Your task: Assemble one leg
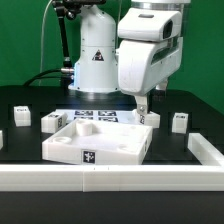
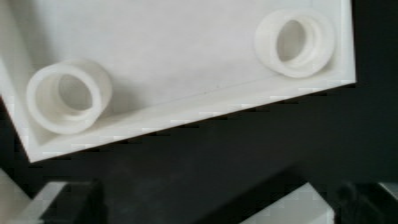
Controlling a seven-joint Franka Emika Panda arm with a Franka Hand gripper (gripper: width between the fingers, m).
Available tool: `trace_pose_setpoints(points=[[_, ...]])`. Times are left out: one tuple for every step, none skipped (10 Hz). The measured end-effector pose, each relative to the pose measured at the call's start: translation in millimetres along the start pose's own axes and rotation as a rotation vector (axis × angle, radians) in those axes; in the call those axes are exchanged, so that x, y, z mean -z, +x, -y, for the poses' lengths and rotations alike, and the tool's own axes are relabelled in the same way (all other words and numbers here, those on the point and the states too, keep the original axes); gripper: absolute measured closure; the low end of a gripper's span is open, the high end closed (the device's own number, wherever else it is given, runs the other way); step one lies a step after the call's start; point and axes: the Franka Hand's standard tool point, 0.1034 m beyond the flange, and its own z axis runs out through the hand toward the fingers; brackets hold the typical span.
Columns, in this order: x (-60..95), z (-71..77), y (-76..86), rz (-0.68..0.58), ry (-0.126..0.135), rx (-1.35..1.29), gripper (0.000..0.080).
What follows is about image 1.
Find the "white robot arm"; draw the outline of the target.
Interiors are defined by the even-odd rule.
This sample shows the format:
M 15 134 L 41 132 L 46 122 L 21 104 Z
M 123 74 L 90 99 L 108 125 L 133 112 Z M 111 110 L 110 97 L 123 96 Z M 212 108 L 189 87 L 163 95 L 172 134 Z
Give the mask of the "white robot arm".
M 81 8 L 80 58 L 69 88 L 88 98 L 120 91 L 135 97 L 135 119 L 150 125 L 148 93 L 165 90 L 182 59 L 185 9 L 191 0 L 131 0 L 116 22 L 96 5 Z

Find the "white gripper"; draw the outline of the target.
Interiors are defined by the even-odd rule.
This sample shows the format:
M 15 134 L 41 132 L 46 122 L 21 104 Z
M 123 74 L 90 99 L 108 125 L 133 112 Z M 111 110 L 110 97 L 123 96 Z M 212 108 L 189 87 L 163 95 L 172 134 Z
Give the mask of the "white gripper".
M 179 11 L 138 8 L 130 8 L 118 24 L 118 36 L 122 39 L 118 49 L 118 84 L 123 93 L 136 96 L 140 124 L 145 123 L 148 114 L 145 94 L 156 85 L 158 91 L 165 91 L 167 83 L 162 81 L 180 67 L 181 25 Z

